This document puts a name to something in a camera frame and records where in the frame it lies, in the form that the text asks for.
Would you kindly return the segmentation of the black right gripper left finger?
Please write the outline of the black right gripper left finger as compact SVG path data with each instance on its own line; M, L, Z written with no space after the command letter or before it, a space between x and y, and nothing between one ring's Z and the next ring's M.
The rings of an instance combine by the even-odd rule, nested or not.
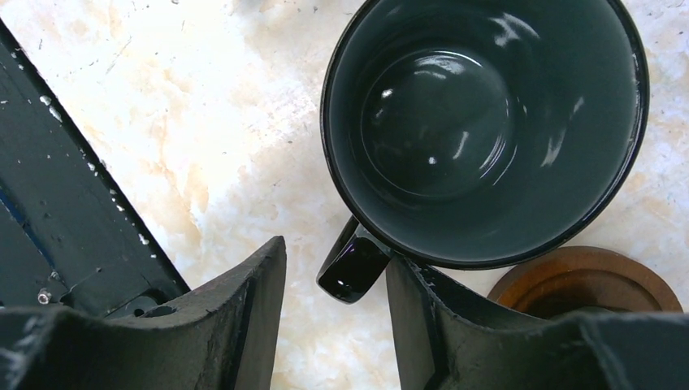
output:
M4 389L268 389L287 254L274 236L243 262L141 316L67 307L1 313Z

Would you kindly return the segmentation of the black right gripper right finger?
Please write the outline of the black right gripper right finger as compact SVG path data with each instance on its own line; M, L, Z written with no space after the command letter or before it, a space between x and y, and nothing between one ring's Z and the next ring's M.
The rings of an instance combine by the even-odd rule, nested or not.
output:
M386 280L404 389L688 386L685 314L536 318L401 257L389 263Z

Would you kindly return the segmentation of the dark green mug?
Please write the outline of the dark green mug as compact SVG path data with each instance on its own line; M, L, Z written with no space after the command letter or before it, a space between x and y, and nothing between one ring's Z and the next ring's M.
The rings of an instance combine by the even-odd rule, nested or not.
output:
M486 270L563 245L629 175L649 100L622 2L364 2L321 95L351 219L318 286L352 304L394 257Z

